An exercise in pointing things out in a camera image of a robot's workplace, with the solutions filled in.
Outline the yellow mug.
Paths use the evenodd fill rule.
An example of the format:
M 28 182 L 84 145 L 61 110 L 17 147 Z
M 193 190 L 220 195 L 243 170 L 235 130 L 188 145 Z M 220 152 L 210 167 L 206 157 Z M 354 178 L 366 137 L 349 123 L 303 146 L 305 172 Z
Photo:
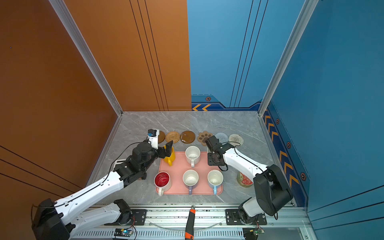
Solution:
M 170 167 L 173 165 L 173 162 L 176 158 L 174 147 L 172 147 L 172 152 L 169 157 L 164 158 L 164 162 L 167 163 Z

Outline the dark brown round coaster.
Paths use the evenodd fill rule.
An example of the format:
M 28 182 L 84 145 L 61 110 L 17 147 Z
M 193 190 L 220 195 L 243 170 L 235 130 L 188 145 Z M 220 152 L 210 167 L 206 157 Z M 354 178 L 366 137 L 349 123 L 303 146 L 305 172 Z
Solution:
M 165 140 L 165 138 L 166 138 L 165 133 L 163 131 L 160 131 L 159 136 L 158 136 L 158 143 L 159 144 L 162 143 Z

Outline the woven rattan round coaster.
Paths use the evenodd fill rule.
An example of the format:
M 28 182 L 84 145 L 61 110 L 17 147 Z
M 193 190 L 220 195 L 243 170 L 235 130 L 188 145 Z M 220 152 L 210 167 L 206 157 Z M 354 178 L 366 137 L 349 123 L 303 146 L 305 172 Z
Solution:
M 180 140 L 180 134 L 176 131 L 172 131 L 167 133 L 165 140 L 167 143 L 173 141 L 173 143 L 177 143 Z

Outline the light blue woven coaster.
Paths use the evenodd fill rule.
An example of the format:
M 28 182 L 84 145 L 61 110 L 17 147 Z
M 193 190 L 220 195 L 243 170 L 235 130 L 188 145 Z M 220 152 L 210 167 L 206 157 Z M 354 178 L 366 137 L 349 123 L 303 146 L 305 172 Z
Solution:
M 215 137 L 221 144 L 225 144 L 229 142 L 229 137 L 225 133 L 217 133 Z

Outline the cork paw print coaster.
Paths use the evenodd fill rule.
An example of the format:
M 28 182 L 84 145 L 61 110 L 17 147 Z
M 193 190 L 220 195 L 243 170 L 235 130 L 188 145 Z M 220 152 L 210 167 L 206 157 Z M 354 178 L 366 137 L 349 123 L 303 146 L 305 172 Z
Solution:
M 210 137 L 212 137 L 214 134 L 210 133 L 210 132 L 207 132 L 207 131 L 203 131 L 202 133 L 199 133 L 198 137 L 197 137 L 197 140 L 203 145 L 203 146 L 206 146 L 206 141 L 207 139 L 209 139 Z

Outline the multicolour woven round coaster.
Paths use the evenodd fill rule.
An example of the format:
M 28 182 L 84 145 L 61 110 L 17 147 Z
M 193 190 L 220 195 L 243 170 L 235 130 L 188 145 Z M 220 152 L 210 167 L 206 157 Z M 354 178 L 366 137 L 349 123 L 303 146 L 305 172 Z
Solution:
M 241 146 L 244 144 L 244 139 L 238 134 L 232 134 L 229 136 L 229 143 L 233 146 Z

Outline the glossy brown round coaster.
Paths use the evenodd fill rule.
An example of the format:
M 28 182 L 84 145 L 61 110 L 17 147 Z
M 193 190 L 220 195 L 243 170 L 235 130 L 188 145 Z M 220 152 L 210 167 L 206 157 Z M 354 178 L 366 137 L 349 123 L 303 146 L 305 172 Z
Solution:
M 184 144 L 191 144 L 195 141 L 196 135 L 192 131 L 184 131 L 180 134 L 180 140 Z

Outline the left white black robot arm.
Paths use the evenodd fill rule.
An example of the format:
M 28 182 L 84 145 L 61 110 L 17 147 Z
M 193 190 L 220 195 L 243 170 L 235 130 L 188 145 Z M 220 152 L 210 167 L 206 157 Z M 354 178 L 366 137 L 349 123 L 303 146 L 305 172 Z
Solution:
M 153 147 L 150 141 L 139 143 L 132 154 L 99 181 L 57 201 L 47 199 L 37 206 L 32 230 L 38 240 L 69 240 L 95 227 L 131 219 L 131 209 L 124 200 L 89 210 L 98 201 L 147 177 L 146 171 L 156 159 L 172 154 L 173 142 Z

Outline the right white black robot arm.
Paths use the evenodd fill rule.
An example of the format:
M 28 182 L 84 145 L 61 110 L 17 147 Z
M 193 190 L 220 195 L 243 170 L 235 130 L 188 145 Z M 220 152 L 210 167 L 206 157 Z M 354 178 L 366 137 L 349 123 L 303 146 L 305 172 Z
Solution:
M 261 214 L 278 218 L 278 211 L 294 198 L 280 167 L 259 163 L 243 155 L 232 144 L 220 143 L 216 137 L 208 138 L 205 143 L 210 150 L 208 165 L 231 166 L 253 182 L 256 196 L 240 204 L 241 221 L 252 224 Z

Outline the pink plastic tray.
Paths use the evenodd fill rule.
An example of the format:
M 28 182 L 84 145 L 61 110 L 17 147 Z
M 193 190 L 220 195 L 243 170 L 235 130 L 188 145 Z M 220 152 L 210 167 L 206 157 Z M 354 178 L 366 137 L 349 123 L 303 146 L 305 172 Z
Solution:
M 175 152 L 175 160 L 170 166 L 162 160 L 159 172 L 165 172 L 170 176 L 171 187 L 165 191 L 165 195 L 220 195 L 223 190 L 224 178 L 218 172 L 216 166 L 208 165 L 208 153 L 200 153 L 200 161 L 191 167 L 184 152 Z M 209 174 L 219 178 L 219 186 L 211 185 Z

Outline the amber spice bottle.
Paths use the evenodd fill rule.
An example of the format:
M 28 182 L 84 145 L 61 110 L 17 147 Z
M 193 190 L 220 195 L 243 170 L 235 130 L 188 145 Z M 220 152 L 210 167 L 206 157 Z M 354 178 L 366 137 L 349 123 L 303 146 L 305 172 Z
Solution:
M 147 173 L 142 173 L 141 177 L 139 178 L 140 180 L 145 180 L 147 178 Z

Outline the white mug back middle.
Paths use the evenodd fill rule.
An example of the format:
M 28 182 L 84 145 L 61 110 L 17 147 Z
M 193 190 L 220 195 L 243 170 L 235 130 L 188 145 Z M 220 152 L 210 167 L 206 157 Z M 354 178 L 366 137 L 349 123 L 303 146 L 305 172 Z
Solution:
M 187 162 L 194 168 L 200 161 L 201 151 L 196 146 L 190 146 L 185 151 Z

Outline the red interior mug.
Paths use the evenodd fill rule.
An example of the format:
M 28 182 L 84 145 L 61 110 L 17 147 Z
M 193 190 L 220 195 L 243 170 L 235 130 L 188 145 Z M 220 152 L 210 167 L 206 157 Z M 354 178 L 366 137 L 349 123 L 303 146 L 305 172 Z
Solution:
M 167 172 L 159 172 L 154 178 L 154 184 L 158 190 L 158 195 L 162 196 L 172 186 L 172 180 Z

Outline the red round tin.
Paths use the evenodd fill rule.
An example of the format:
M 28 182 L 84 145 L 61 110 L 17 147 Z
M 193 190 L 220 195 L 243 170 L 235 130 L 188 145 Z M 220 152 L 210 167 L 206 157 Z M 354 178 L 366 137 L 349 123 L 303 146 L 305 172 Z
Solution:
M 247 176 L 245 176 L 241 172 L 238 172 L 237 174 L 237 182 L 240 186 L 244 188 L 249 188 L 254 184 Z

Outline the left green circuit board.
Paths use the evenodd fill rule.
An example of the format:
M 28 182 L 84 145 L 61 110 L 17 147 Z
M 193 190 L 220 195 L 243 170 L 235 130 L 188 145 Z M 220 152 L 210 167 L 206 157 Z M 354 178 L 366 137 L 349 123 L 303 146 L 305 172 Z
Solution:
M 115 229 L 113 239 L 116 240 L 126 240 L 129 238 L 135 237 L 135 231 L 133 229 Z

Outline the green circuit board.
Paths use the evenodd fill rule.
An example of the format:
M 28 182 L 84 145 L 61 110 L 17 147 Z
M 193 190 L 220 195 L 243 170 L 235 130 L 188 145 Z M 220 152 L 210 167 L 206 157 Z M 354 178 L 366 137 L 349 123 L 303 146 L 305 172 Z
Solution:
M 133 229 L 115 229 L 113 239 L 116 240 L 126 240 L 129 238 L 135 237 L 135 231 Z
M 245 240 L 257 240 L 260 235 L 264 234 L 262 228 L 243 228 L 243 236 Z

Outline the right green circuit board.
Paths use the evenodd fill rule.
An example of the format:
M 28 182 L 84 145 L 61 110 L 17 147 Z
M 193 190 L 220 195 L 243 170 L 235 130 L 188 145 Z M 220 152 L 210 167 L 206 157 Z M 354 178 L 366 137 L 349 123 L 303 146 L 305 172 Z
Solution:
M 262 228 L 243 228 L 243 236 L 245 240 L 257 240 L 260 235 L 264 234 Z

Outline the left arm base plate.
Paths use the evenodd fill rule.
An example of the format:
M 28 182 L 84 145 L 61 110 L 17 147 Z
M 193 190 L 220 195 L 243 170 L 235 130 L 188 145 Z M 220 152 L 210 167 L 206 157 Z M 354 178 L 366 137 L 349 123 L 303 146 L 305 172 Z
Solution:
M 115 222 L 105 224 L 105 226 L 143 226 L 146 216 L 146 209 L 133 209 L 129 213 L 122 213 Z

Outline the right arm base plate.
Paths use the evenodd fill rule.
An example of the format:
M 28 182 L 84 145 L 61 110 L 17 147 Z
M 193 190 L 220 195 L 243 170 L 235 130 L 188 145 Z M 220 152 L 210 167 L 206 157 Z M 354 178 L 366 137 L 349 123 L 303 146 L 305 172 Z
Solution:
M 226 209 L 226 223 L 229 226 L 234 225 L 267 225 L 267 219 L 265 214 L 258 214 L 253 217 L 249 217 L 243 210 L 239 209 Z

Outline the aluminium front rail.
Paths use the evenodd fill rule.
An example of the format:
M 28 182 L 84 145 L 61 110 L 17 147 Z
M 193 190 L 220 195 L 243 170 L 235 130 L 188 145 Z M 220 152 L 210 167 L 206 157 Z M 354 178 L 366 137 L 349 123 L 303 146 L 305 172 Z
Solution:
M 115 229 L 133 229 L 135 237 L 127 240 L 181 240 L 192 206 L 188 205 L 133 205 L 133 209 L 146 209 L 143 226 L 105 226 L 81 232 L 73 239 L 113 239 Z M 199 204 L 196 205 L 194 239 L 239 239 L 244 240 L 243 228 L 262 228 L 265 233 L 258 240 L 275 239 L 317 239 L 315 231 L 304 208 L 291 204 L 278 211 L 278 218 L 265 214 L 267 225 L 234 225 L 226 223 L 226 209 L 237 209 L 235 205 Z

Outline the orange black handled tool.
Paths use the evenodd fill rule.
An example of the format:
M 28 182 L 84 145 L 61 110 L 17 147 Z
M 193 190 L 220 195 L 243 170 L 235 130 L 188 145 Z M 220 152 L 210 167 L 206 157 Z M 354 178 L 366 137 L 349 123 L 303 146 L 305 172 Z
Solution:
M 189 211 L 189 216 L 185 229 L 185 240 L 193 240 L 194 239 L 194 224 L 195 224 L 195 215 L 196 215 L 196 207 L 192 206 Z

